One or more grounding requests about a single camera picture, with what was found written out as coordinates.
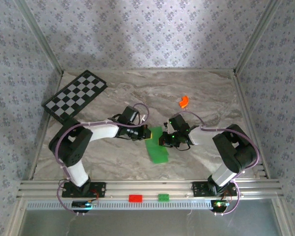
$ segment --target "checkerboard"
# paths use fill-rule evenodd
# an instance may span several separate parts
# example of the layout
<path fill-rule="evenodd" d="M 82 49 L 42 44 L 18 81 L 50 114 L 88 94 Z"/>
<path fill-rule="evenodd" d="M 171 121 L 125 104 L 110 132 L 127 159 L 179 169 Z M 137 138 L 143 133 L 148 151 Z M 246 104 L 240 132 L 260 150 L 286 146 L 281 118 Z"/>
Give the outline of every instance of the checkerboard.
<path fill-rule="evenodd" d="M 88 70 L 48 99 L 42 106 L 61 124 L 78 114 L 107 88 L 106 82 Z"/>

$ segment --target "cable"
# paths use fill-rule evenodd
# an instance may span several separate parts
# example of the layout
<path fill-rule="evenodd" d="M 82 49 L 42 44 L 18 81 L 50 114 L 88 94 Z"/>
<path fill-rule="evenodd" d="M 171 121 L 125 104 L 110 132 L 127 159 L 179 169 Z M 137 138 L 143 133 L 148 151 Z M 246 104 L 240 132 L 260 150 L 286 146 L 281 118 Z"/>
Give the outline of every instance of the cable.
<path fill-rule="evenodd" d="M 60 164 L 61 168 L 63 169 L 64 173 L 67 175 L 67 179 L 64 180 L 62 183 L 60 183 L 59 181 L 59 187 L 57 189 L 57 198 L 58 198 L 58 201 L 59 203 L 62 205 L 62 207 L 66 210 L 68 210 L 69 212 L 71 213 L 74 213 L 76 214 L 73 210 L 70 210 L 69 208 L 67 208 L 65 206 L 65 204 L 62 202 L 61 198 L 60 198 L 60 195 L 59 195 L 59 191 L 62 187 L 62 185 L 64 183 L 66 183 L 67 181 L 71 180 L 71 176 L 70 176 L 70 173 L 68 172 L 65 164 L 63 163 L 62 160 L 59 159 L 59 156 L 58 156 L 58 153 L 59 153 L 59 148 L 60 148 L 60 144 L 61 142 L 63 141 L 63 139 L 67 136 L 68 133 L 70 133 L 72 130 L 76 129 L 77 127 L 80 127 L 80 126 L 98 126 L 98 125 L 103 125 L 103 124 L 113 124 L 113 125 L 118 125 L 118 126 L 123 126 L 123 127 L 128 127 L 128 128 L 135 128 L 135 127 L 141 127 L 142 125 L 146 124 L 147 120 L 148 120 L 148 117 L 149 117 L 149 109 L 148 109 L 148 106 L 143 104 L 143 103 L 136 103 L 134 104 L 133 107 L 135 106 L 144 106 L 147 110 L 147 118 L 144 122 L 142 122 L 141 124 L 138 124 L 138 125 L 126 125 L 126 124 L 120 124 L 120 123 L 116 123 L 116 122 L 110 122 L 110 121 L 100 121 L 100 122 L 89 122 L 89 123 L 80 123 L 80 124 L 76 124 L 72 127 L 70 127 L 69 129 L 67 129 L 64 134 L 59 138 L 58 142 L 57 142 L 57 145 L 56 145 L 56 149 L 55 149 L 55 159 L 56 159 L 56 162 L 58 164 Z"/>
<path fill-rule="evenodd" d="M 64 165 L 64 163 L 62 162 L 62 160 L 59 159 L 59 156 L 58 156 L 59 147 L 60 147 L 60 144 L 63 141 L 64 137 L 67 136 L 67 134 L 70 133 L 72 130 L 74 130 L 77 127 L 80 127 L 80 126 L 98 126 L 98 125 L 103 125 L 103 124 L 113 124 L 113 125 L 118 125 L 118 126 L 123 126 L 123 127 L 128 127 L 128 128 L 141 127 L 142 125 L 146 124 L 146 122 L 148 120 L 148 117 L 149 117 L 149 109 L 148 109 L 147 105 L 146 104 L 143 104 L 143 103 L 136 103 L 136 104 L 134 104 L 133 107 L 139 106 L 139 105 L 140 106 L 144 106 L 146 108 L 146 110 L 147 110 L 147 118 L 141 124 L 138 124 L 138 125 L 127 125 L 127 124 L 116 123 L 116 122 L 113 122 L 113 121 L 89 122 L 89 123 L 76 124 L 76 125 L 70 127 L 69 129 L 67 129 L 64 132 L 64 134 L 59 138 L 59 140 L 57 142 L 56 149 L 55 149 L 55 159 L 56 159 L 57 163 L 61 165 L 61 168 L 63 169 L 64 173 L 67 175 L 68 180 L 71 180 L 71 176 L 70 176 L 70 174 L 69 174 L 66 166 Z"/>
<path fill-rule="evenodd" d="M 58 186 L 60 186 L 60 182 L 63 181 L 63 180 L 66 180 L 66 178 L 63 178 L 63 179 L 59 180 Z"/>
<path fill-rule="evenodd" d="M 59 195 L 59 191 L 60 191 L 60 189 L 63 188 L 62 185 L 63 185 L 64 183 L 66 183 L 66 182 L 68 182 L 68 180 L 64 180 L 63 182 L 61 182 L 61 184 L 59 184 L 59 187 L 58 187 L 58 189 L 57 189 L 57 198 L 58 198 L 59 203 L 61 204 L 61 206 L 62 206 L 64 209 L 66 209 L 67 211 L 69 211 L 69 212 L 71 212 L 71 213 L 73 213 L 73 214 L 76 214 L 73 210 L 67 208 L 67 206 L 63 203 L 63 201 L 61 200 L 60 195 Z"/>
<path fill-rule="evenodd" d="M 239 204 L 239 200 L 240 200 L 240 190 L 239 190 L 238 184 L 235 181 L 232 180 L 231 182 L 235 184 L 236 191 L 237 191 L 237 201 L 236 201 L 234 207 L 231 210 L 229 210 L 229 211 L 225 211 L 223 213 L 217 213 L 217 212 L 215 212 L 214 214 L 227 215 L 227 214 L 232 213 L 237 208 L 237 206 Z"/>
<path fill-rule="evenodd" d="M 116 114 L 112 118 L 117 118 L 117 117 L 120 117 L 120 116 L 121 116 L 121 114 Z"/>
<path fill-rule="evenodd" d="M 202 123 L 202 126 L 200 127 L 202 131 L 206 131 L 206 132 L 224 132 L 224 131 L 227 131 L 227 132 L 231 132 L 231 133 L 237 134 L 237 135 L 241 136 L 242 138 L 244 138 L 245 140 L 247 140 L 247 141 L 251 144 L 251 146 L 254 148 L 254 150 L 255 150 L 255 152 L 256 152 L 256 154 L 257 154 L 257 158 L 256 158 L 256 161 L 255 161 L 253 164 L 247 166 L 247 167 L 245 168 L 245 170 L 247 170 L 247 169 L 249 169 L 249 168 L 252 168 L 252 167 L 256 166 L 257 163 L 259 162 L 259 160 L 260 160 L 260 153 L 259 153 L 258 147 L 257 147 L 257 146 L 253 143 L 253 141 L 252 141 L 251 139 L 249 139 L 246 135 L 243 135 L 242 133 L 239 133 L 239 132 L 237 132 L 237 131 L 235 131 L 235 130 L 232 130 L 232 129 L 222 129 L 222 128 L 209 129 L 209 128 L 203 128 L 203 126 L 205 126 L 206 124 L 205 124 L 205 122 L 204 122 L 204 121 L 203 121 L 203 120 L 202 120 L 197 114 L 195 114 L 195 113 L 193 113 L 193 112 L 190 112 L 190 111 L 181 111 L 181 112 L 179 112 L 179 113 L 177 113 L 177 114 L 180 114 L 180 113 L 190 113 L 190 114 L 193 114 L 195 117 L 197 117 L 197 118 L 200 120 L 200 122 Z M 235 184 L 235 186 L 236 186 L 236 191 L 237 191 L 237 201 L 236 201 L 236 203 L 235 203 L 235 206 L 234 206 L 231 210 L 229 210 L 229 211 L 226 211 L 226 212 L 224 212 L 224 213 L 217 213 L 217 212 L 215 212 L 215 214 L 226 215 L 226 214 L 232 213 L 232 212 L 237 208 L 237 206 L 238 206 L 238 204 L 239 204 L 239 200 L 240 200 L 240 190 L 239 190 L 239 187 L 238 187 L 237 183 L 234 181 L 234 179 L 237 178 L 238 176 L 240 176 L 241 173 L 242 173 L 242 172 L 239 172 L 239 173 L 238 173 L 237 175 L 235 175 L 235 176 L 233 177 L 233 179 L 231 180 L 231 182 Z"/>
<path fill-rule="evenodd" d="M 131 138 L 125 138 L 125 137 L 116 137 L 117 139 L 126 139 L 126 140 L 131 140 Z"/>
<path fill-rule="evenodd" d="M 183 149 L 183 150 L 181 150 L 181 149 L 178 149 L 178 148 L 176 147 L 176 149 L 177 149 L 178 151 L 188 151 L 190 148 L 191 148 L 191 147 L 190 147 L 190 145 L 189 145 L 189 144 L 188 144 L 188 148 L 186 148 L 186 149 Z"/>
<path fill-rule="evenodd" d="M 97 200 L 97 206 L 99 206 L 99 195 L 98 195 L 97 191 L 95 189 L 91 189 L 90 192 L 96 194 L 96 199 L 91 200 L 91 202 Z"/>
<path fill-rule="evenodd" d="M 197 114 L 195 114 L 195 113 L 193 113 L 193 112 L 190 112 L 190 111 L 181 111 L 181 112 L 179 112 L 179 113 L 177 113 L 177 114 L 180 114 L 180 113 L 190 113 L 190 114 L 193 114 L 195 117 L 197 117 L 197 118 L 200 120 L 200 122 L 202 123 L 203 126 L 206 125 L 205 122 L 204 122 L 204 121 L 203 121 L 203 120 L 202 120 Z M 256 152 L 256 154 L 257 154 L 257 158 L 256 158 L 256 161 L 255 161 L 253 164 L 247 166 L 247 167 L 245 168 L 245 170 L 247 170 L 247 169 L 249 169 L 249 168 L 252 168 L 252 167 L 254 167 L 254 166 L 256 166 L 256 165 L 258 164 L 258 162 L 259 162 L 259 160 L 260 160 L 260 153 L 259 153 L 259 150 L 258 150 L 257 146 L 253 143 L 253 141 L 252 141 L 251 139 L 249 139 L 246 135 L 244 135 L 244 134 L 242 134 L 242 133 L 239 133 L 239 132 L 237 132 L 237 131 L 235 131 L 235 130 L 232 130 L 232 129 L 223 129 L 223 128 L 209 129 L 209 128 L 204 128 L 203 126 L 201 126 L 201 130 L 202 130 L 202 131 L 206 131 L 206 132 L 224 132 L 224 131 L 227 131 L 227 132 L 231 132 L 231 133 L 237 134 L 237 135 L 239 135 L 240 137 L 242 137 L 242 138 L 244 138 L 245 140 L 247 140 L 247 141 L 251 144 L 251 146 L 254 148 L 254 150 L 255 150 L 255 152 Z M 241 173 L 242 173 L 242 172 L 238 173 L 236 176 L 233 177 L 233 179 L 235 179 L 235 178 L 237 178 L 238 176 L 240 176 Z"/>
<path fill-rule="evenodd" d="M 226 193 L 229 193 L 229 194 L 230 194 L 231 201 L 230 201 L 229 203 L 231 203 L 232 200 L 233 200 L 233 198 L 232 198 L 232 194 L 231 194 L 227 189 L 225 189 L 224 194 L 223 194 L 223 197 L 222 197 L 222 199 L 221 199 L 220 201 L 222 201 L 222 200 L 226 197 Z"/>

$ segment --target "wall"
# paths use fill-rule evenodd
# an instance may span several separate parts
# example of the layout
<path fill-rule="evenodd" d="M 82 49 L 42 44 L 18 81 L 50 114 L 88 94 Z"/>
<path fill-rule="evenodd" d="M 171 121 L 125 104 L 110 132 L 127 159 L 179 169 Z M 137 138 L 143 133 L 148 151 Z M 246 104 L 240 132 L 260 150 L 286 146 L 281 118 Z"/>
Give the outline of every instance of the wall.
<path fill-rule="evenodd" d="M 268 0 L 27 0 L 64 70 L 234 68 Z"/>
<path fill-rule="evenodd" d="M 280 5 L 239 77 L 295 223 L 295 0 Z"/>
<path fill-rule="evenodd" d="M 0 4 L 0 235 L 19 180 L 34 158 L 46 121 L 41 102 L 54 93 L 54 72 L 13 1 Z"/>

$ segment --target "green cloth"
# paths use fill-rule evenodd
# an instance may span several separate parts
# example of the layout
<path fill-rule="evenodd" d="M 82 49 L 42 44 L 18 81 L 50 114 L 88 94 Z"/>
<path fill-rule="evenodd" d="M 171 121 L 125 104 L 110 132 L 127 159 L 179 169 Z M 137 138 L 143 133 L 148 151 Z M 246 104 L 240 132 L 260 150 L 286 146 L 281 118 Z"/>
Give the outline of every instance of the green cloth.
<path fill-rule="evenodd" d="M 152 138 L 146 140 L 147 152 L 154 164 L 168 162 L 168 152 L 166 147 L 158 145 L 158 139 L 162 136 L 162 127 L 150 128 Z"/>

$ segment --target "red block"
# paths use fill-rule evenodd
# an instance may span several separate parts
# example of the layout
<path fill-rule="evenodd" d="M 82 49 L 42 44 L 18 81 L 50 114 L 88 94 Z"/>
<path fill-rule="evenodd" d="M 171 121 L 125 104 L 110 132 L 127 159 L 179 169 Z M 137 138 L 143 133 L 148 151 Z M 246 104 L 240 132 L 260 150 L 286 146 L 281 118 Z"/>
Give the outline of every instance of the red block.
<path fill-rule="evenodd" d="M 129 195 L 129 202 L 130 203 L 142 203 L 143 202 L 143 195 Z"/>

